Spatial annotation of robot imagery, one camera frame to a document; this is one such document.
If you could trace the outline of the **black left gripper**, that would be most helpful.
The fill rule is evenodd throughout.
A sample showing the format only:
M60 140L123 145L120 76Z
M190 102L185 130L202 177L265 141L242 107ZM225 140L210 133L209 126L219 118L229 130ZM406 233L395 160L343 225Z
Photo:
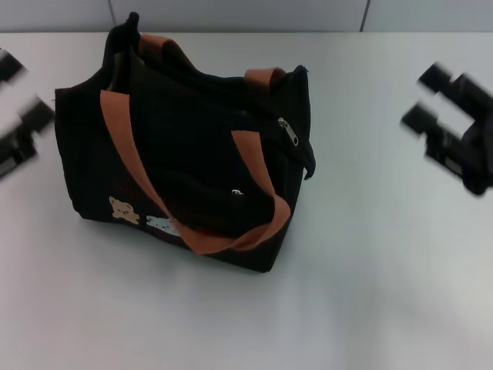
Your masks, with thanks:
M1 49L0 80L17 82L28 70L10 52ZM40 99L32 100L18 111L20 124L1 138L1 179L35 158L33 133L43 133L55 119L53 109Z

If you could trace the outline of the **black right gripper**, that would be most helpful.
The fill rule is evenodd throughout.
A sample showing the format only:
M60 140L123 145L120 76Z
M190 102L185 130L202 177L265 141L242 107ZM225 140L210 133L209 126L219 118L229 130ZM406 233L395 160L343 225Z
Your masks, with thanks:
M400 121L414 135L426 135L426 156L459 178L470 193L483 196L492 188L492 95L465 73L452 79L438 63L431 65L418 82L467 115L486 116L473 123L457 110L448 109L441 115L415 103Z

